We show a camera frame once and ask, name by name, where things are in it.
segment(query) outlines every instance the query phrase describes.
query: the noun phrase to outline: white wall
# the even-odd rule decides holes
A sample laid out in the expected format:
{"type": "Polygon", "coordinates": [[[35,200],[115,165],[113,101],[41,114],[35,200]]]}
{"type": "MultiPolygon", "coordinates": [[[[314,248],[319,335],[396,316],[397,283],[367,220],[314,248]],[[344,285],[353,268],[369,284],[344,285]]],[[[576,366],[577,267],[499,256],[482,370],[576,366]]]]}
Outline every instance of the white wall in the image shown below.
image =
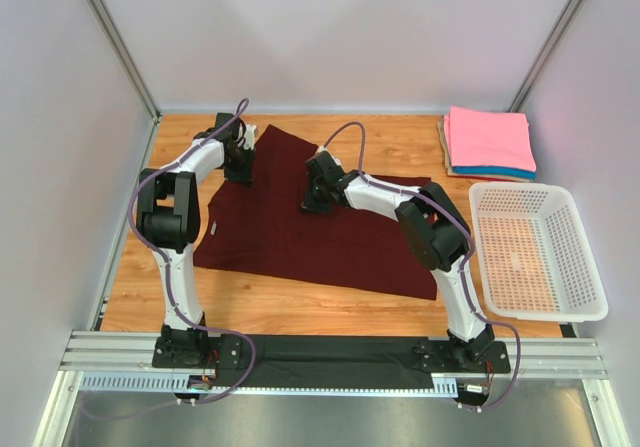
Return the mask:
{"type": "Polygon", "coordinates": [[[0,0],[0,442],[86,329],[150,119],[85,0],[0,0]]]}
{"type": "Polygon", "coordinates": [[[598,340],[640,444],[640,23],[638,0],[587,0],[527,103],[541,182],[574,195],[605,284],[598,340]]]}
{"type": "Polygon", "coordinates": [[[506,109],[566,0],[106,0],[164,110],[506,109]]]}

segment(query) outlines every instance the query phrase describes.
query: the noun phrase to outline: blue towel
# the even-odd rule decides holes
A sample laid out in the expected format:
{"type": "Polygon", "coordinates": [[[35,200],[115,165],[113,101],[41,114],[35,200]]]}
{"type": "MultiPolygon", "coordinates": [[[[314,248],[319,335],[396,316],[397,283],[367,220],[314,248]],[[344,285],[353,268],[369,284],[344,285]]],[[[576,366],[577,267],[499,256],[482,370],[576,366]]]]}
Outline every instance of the blue towel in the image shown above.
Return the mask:
{"type": "Polygon", "coordinates": [[[509,167],[498,167],[493,165],[478,165],[475,167],[452,167],[456,174],[461,175],[508,175],[520,179],[535,179],[536,173],[528,170],[511,169],[509,167]]]}

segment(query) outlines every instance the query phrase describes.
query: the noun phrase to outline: maroon towel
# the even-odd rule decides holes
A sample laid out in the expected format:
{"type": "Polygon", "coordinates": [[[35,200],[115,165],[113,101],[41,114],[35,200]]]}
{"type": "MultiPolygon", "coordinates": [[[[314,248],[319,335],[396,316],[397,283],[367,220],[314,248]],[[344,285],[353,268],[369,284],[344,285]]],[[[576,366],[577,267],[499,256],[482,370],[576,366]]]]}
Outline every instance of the maroon towel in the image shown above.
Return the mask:
{"type": "MultiPolygon", "coordinates": [[[[256,145],[253,185],[225,182],[211,199],[194,264],[435,299],[435,280],[411,254],[397,222],[341,206],[322,215],[300,211],[305,162],[316,148],[269,126],[256,145]]],[[[430,180],[379,178],[407,186],[430,180]]]]}

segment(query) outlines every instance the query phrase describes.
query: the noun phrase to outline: wooden surface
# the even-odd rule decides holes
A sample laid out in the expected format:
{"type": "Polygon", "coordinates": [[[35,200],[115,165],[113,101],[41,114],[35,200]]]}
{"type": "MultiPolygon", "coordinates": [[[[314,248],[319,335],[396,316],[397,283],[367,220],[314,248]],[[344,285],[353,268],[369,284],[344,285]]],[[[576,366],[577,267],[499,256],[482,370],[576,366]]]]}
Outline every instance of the wooden surface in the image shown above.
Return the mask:
{"type": "MultiPolygon", "coordinates": [[[[316,144],[350,120],[367,127],[365,170],[373,175],[430,176],[440,183],[471,224],[468,190],[472,180],[445,175],[436,123],[439,116],[255,115],[243,116],[260,132],[267,125],[316,144]]],[[[211,125],[210,115],[167,115],[162,121],[151,167],[180,155],[193,136],[211,125]]],[[[345,170],[356,167],[360,131],[347,129],[331,144],[345,170]]],[[[202,228],[207,226],[207,204],[223,181],[215,171],[199,187],[202,228]]],[[[477,260],[473,281],[482,299],[477,260]]],[[[447,316],[441,300],[427,301],[297,281],[196,268],[198,297],[207,325],[260,334],[334,335],[445,335],[447,316]]],[[[491,318],[499,318],[485,312],[491,318]]],[[[158,268],[151,253],[131,234],[113,286],[102,330],[158,332],[164,299],[158,268]]],[[[511,320],[523,337],[559,337],[557,324],[511,320]]],[[[498,328],[499,336],[510,336],[498,328]]]]}

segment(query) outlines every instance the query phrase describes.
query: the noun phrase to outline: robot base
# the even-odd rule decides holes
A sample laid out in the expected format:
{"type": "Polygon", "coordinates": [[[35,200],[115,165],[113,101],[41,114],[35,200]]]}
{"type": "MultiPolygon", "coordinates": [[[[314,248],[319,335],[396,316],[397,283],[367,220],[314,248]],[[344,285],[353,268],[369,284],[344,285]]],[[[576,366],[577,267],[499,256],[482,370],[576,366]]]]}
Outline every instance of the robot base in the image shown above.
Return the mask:
{"type": "MultiPolygon", "coordinates": [[[[206,325],[204,315],[200,325],[206,325]]],[[[215,367],[215,352],[218,353],[218,368],[238,369],[240,343],[231,336],[209,336],[206,331],[172,329],[162,326],[156,340],[151,365],[159,369],[203,369],[215,367]]]]}
{"type": "Polygon", "coordinates": [[[475,360],[470,360],[463,345],[451,340],[422,340],[414,347],[421,354],[420,369],[423,372],[459,372],[486,374],[490,362],[496,374],[511,372],[507,346],[504,342],[493,342],[475,360]]]}

